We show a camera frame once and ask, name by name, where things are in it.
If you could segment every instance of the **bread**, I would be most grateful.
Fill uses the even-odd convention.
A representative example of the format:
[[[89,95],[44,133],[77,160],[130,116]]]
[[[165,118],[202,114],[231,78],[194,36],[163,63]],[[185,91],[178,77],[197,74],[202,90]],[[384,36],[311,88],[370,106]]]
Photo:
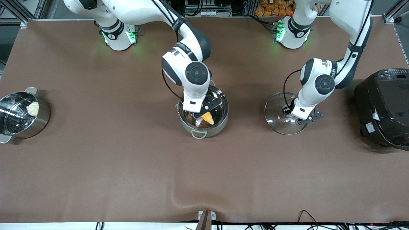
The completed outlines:
[[[257,7],[256,12],[254,13],[255,16],[261,17],[264,14],[264,8],[263,7]]]
[[[275,7],[274,7],[273,4],[268,4],[268,5],[265,7],[265,10],[266,10],[266,11],[273,11],[274,9],[275,9]]]
[[[285,9],[285,14],[287,15],[287,16],[289,16],[289,15],[291,15],[291,14],[293,14],[294,13],[294,11],[292,11],[292,7],[287,7],[286,9]]]
[[[271,16],[278,16],[279,14],[279,8],[275,8],[272,12],[271,12]]]
[[[274,1],[274,7],[279,8],[279,9],[285,9],[287,6],[287,1],[286,0],[275,0]]]
[[[285,10],[284,9],[279,9],[279,16],[285,16]]]
[[[321,13],[321,5],[320,5],[320,4],[316,4],[315,6],[318,8],[318,14],[320,14],[320,13]]]
[[[203,118],[203,120],[205,120],[209,124],[214,124],[214,120],[213,120],[213,117],[212,117],[210,112],[207,112],[207,113],[203,114],[202,118]]]
[[[266,7],[268,5],[268,0],[260,0],[260,5]]]

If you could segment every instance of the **stainless steel pot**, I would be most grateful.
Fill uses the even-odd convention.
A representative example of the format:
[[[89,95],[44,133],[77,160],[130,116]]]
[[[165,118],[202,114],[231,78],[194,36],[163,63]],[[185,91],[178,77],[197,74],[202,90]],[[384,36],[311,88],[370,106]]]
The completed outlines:
[[[214,136],[226,126],[229,117],[229,102],[227,101],[226,95],[221,90],[214,86],[209,86],[205,101],[210,101],[215,98],[221,98],[222,102],[219,106],[210,111],[214,120],[214,125],[203,121],[201,118],[195,119],[191,112],[184,111],[182,109],[183,98],[179,100],[178,104],[176,104],[178,115],[184,129],[196,139]]]
[[[37,97],[37,92],[36,88],[28,87],[24,92],[15,92],[0,100],[1,144],[14,138],[30,138],[47,125],[50,108],[45,100]]]

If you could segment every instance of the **black rice cooker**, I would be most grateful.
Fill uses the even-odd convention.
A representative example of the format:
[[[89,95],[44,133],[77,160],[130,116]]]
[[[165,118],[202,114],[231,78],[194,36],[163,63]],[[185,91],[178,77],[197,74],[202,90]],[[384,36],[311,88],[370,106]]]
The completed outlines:
[[[409,69],[385,69],[354,92],[363,137],[409,151]]]

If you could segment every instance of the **brown table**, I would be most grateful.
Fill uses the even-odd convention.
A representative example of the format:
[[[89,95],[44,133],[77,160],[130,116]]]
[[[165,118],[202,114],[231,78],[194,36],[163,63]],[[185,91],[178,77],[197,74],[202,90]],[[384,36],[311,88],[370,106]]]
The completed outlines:
[[[160,58],[175,43],[164,23],[123,52],[91,21],[20,30],[1,96],[38,87],[52,117],[36,137],[0,146],[0,222],[188,221],[203,209],[230,222],[295,222],[303,209],[320,222],[409,219],[409,154],[361,138],[351,102],[370,74],[407,68],[392,25],[373,18],[353,85],[319,104],[324,120],[284,136],[265,122],[267,99],[308,59],[342,58],[348,35],[318,18],[287,50],[252,19],[189,21],[211,39],[205,63],[230,103],[226,128],[205,140],[183,129],[163,83]],[[298,77],[287,87],[298,92]]]

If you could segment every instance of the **orange food item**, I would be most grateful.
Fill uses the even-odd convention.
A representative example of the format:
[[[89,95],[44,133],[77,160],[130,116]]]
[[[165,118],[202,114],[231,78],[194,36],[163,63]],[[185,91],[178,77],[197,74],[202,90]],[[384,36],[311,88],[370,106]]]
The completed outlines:
[[[268,0],[260,0],[260,5],[266,7],[268,5]]]
[[[291,15],[291,14],[293,14],[294,13],[294,11],[292,11],[292,7],[287,7],[286,9],[285,9],[285,14],[286,15]]]
[[[266,11],[273,11],[274,9],[275,9],[275,7],[274,7],[273,4],[268,4],[268,5],[265,7],[265,10],[266,10]]]
[[[257,17],[261,17],[264,14],[264,8],[263,7],[257,7],[256,12],[254,13]]]
[[[279,8],[275,8],[272,12],[271,12],[271,16],[277,16],[279,14]]]
[[[279,16],[285,16],[285,10],[284,9],[279,9]]]
[[[287,6],[286,0],[275,0],[274,1],[274,7],[276,8],[285,9],[286,6]]]
[[[320,5],[320,4],[316,4],[315,6],[318,8],[318,14],[320,14],[320,13],[321,13],[321,5]]]

